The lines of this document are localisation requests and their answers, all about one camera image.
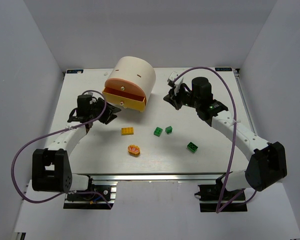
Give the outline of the yellow drawer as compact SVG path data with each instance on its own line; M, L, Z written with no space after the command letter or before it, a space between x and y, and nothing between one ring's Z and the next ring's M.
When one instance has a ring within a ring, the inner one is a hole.
M105 87L102 91L106 101L124 108L144 112L146 109L146 97L127 93L121 90Z

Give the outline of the small green lego brick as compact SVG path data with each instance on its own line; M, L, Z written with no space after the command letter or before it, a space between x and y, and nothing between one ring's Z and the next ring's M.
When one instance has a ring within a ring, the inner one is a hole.
M172 131L173 131L172 126L168 126L168 127L165 128L165 132L166 132L167 134L171 134Z

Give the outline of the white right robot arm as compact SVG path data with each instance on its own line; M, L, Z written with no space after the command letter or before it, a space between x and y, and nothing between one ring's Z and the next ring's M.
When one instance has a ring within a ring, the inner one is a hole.
M228 192L246 188L261 192L287 176L284 146L278 141L270 143L235 121L228 108L214 99L212 85L207 78L194 78L191 88L182 80L169 79L167 83L171 89L164 101L176 110L182 106L194 108L202 121L231 140L247 158L245 170L232 171L228 177L221 179Z

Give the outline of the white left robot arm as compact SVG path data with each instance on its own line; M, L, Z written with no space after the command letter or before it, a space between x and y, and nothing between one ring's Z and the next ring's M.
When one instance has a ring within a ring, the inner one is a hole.
M35 191L56 193L86 191L90 177L72 173L69 157L94 122L107 125L120 111L120 108L107 103L101 97L79 95L77 107L70 112L65 131L48 147L34 151L32 188Z

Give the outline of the yellow lego brick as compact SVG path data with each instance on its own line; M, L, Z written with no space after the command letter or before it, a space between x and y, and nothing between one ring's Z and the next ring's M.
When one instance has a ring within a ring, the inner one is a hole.
M127 136L127 135L133 135L134 134L134 128L133 127L123 127L121 129L121 135Z

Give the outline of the orange oval lego piece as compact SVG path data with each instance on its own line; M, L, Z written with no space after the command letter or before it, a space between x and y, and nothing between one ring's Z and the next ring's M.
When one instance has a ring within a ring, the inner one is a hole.
M140 148L137 145L133 145L133 144L131 144L127 147L127 151L131 156L134 156L134 157L138 157L141 153Z

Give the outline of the cream drawer cabinet shell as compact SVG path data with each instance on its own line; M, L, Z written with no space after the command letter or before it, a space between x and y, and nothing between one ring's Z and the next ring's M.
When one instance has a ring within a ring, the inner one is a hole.
M110 78L120 78L137 84L148 100L156 82L156 73L147 61L133 56L124 56L117 62L107 79Z

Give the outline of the right blue corner label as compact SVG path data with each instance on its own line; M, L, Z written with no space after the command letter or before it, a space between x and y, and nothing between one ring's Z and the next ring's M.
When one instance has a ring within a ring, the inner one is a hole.
M216 72L232 72L233 69L231 67L215 67L214 70Z

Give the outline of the blue corner label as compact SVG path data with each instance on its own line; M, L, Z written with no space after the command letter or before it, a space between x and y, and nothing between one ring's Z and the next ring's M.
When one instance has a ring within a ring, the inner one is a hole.
M83 72L83 69L68 69L66 74L82 74Z
M233 69L231 67L215 67L214 70L216 72L232 72Z

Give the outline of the left blue corner label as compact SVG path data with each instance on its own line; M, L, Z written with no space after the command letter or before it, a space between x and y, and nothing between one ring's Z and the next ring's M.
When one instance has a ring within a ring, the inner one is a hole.
M83 69L68 69L66 74L82 74L83 72Z

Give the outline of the aluminium table front rail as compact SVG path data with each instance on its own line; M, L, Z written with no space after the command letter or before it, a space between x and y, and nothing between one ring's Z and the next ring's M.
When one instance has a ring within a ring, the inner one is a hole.
M221 177L222 173L182 173L182 174L74 174L70 172L57 173L53 170L44 170L42 173L32 175L32 182L40 189L47 191L59 191L63 186L73 185L81 179L92 182L121 182L121 181L214 181Z

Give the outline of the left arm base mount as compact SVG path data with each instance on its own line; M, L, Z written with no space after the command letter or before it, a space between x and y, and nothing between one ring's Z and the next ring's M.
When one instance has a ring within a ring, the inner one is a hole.
M67 194L63 208L66 210L110 210L115 203L117 183L101 175L91 175L87 190Z

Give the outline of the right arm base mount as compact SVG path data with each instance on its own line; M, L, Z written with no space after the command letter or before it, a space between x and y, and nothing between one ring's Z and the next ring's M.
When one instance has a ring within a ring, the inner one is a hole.
M222 190L222 177L225 174L218 177L215 180L214 184L201 184L198 185L198 192L194 194L194 196L199 200L199 207L201 213L212 213L217 209L220 193ZM240 189L227 191L224 190L223 197L221 200L221 205L225 204L232 198L237 195L237 198L234 199L229 205L227 205L222 212L226 213L238 213L238 212L247 212L247 204L244 203L246 201L246 196L243 191Z

